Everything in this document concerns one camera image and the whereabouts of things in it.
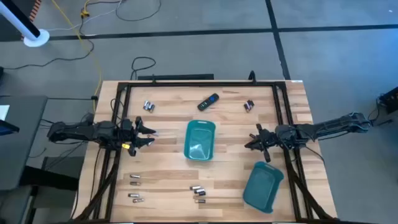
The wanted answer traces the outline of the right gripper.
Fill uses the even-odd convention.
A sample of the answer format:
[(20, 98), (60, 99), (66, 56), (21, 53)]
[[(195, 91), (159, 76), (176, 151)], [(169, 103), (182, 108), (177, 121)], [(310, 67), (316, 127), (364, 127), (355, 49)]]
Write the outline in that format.
[(280, 146), (280, 139), (275, 132), (270, 132), (267, 129), (263, 129), (259, 123), (256, 124), (256, 128), (258, 130), (257, 138), (262, 138), (262, 141), (260, 139), (253, 139), (244, 145), (245, 148), (269, 149), (270, 147)]

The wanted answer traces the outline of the black aluminium table frame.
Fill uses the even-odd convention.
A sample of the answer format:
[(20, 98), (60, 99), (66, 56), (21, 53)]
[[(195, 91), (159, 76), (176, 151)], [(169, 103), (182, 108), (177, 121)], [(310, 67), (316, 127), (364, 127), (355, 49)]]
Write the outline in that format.
[[(311, 123), (312, 113), (301, 81), (287, 81), (285, 90), (273, 90), (267, 81), (164, 81), (134, 83), (124, 99), (127, 115), (141, 116), (158, 131), (154, 144), (135, 157), (127, 151), (121, 162), (114, 192), (112, 222), (283, 222), (295, 220), (289, 183), (283, 180), (271, 214), (243, 201), (243, 190), (254, 164), (263, 160), (259, 151), (244, 147), (256, 124), (274, 129), (279, 123)], [(219, 100), (204, 111), (197, 106), (212, 94)], [(247, 113), (244, 104), (252, 100)], [(144, 102), (155, 104), (152, 113)], [(216, 125), (215, 152), (207, 162), (183, 155), (189, 121), (203, 119)], [(140, 175), (140, 179), (130, 175)], [(141, 182), (140, 186), (130, 182)], [(191, 186), (200, 185), (198, 196)], [(133, 203), (128, 194), (139, 194)], [(205, 199), (206, 203), (195, 203)]]

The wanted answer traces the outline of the white pole with round base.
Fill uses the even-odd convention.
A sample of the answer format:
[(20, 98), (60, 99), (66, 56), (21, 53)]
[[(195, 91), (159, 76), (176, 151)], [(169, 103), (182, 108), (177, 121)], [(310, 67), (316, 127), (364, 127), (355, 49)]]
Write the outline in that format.
[(0, 0), (0, 14), (3, 15), (23, 36), (28, 47), (40, 47), (48, 42), (50, 34), (38, 29), (12, 0)]

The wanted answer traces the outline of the dark blue tablet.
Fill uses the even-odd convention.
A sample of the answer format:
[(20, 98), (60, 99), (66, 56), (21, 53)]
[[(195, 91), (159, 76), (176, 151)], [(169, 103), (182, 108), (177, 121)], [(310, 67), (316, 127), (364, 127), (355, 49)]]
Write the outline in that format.
[(14, 126), (13, 124), (0, 119), (0, 136), (5, 136), (8, 134), (13, 134), (18, 132), (19, 128), (17, 126)]

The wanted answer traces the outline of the blue teal plastic bin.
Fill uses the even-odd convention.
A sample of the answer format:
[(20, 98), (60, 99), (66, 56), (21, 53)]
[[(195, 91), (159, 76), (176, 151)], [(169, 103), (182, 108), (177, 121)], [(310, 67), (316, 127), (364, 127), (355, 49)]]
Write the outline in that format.
[(243, 200), (263, 213), (273, 212), (273, 203), (284, 175), (275, 167), (259, 161), (248, 178)]

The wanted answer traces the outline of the black remote control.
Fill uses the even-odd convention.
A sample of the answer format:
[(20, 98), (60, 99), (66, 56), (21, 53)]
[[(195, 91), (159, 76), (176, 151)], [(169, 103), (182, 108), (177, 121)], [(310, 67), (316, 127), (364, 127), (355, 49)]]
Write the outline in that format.
[(204, 111), (206, 110), (208, 107), (210, 107), (212, 104), (216, 103), (219, 100), (219, 95), (214, 93), (211, 96), (209, 96), (207, 99), (203, 100), (198, 106), (197, 108), (200, 111)]

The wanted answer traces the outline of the grey desk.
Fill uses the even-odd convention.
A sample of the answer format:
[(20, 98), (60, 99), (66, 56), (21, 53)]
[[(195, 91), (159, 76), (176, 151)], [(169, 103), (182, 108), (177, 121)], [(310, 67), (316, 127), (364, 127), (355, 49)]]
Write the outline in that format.
[(9, 106), (6, 121), (19, 128), (0, 136), (0, 191), (19, 186), (46, 103), (46, 96), (0, 97), (0, 105)]

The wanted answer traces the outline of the black power strip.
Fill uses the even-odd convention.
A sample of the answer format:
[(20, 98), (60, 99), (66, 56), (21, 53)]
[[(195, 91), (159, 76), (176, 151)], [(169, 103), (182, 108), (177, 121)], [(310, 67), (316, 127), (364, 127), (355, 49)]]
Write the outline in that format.
[(138, 80), (213, 80), (212, 73), (205, 74), (189, 74), (189, 75), (148, 75), (138, 76)]

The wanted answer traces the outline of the black equipment box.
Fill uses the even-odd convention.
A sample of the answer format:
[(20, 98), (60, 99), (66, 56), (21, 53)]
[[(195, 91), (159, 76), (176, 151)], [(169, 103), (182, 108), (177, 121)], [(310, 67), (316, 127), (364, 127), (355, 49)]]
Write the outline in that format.
[(382, 94), (379, 97), (379, 104), (383, 106), (387, 114), (398, 110), (398, 86), (394, 89)]

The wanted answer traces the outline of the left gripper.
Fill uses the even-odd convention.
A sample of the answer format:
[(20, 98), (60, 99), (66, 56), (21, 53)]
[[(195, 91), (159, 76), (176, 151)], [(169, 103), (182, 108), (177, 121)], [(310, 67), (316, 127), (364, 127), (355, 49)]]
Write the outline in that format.
[[(144, 126), (143, 120), (140, 116), (135, 119), (136, 130), (142, 134), (154, 134), (153, 129)], [(141, 148), (149, 144), (149, 138), (135, 138), (134, 127), (130, 119), (122, 119), (118, 128), (118, 141), (122, 148)]]

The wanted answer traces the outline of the green teal plastic bin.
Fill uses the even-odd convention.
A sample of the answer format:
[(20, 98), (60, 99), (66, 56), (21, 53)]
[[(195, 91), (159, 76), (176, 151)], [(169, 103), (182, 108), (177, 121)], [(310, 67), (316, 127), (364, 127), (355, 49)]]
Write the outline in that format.
[(184, 156), (194, 161), (210, 161), (215, 144), (215, 123), (205, 120), (191, 120), (187, 124)]

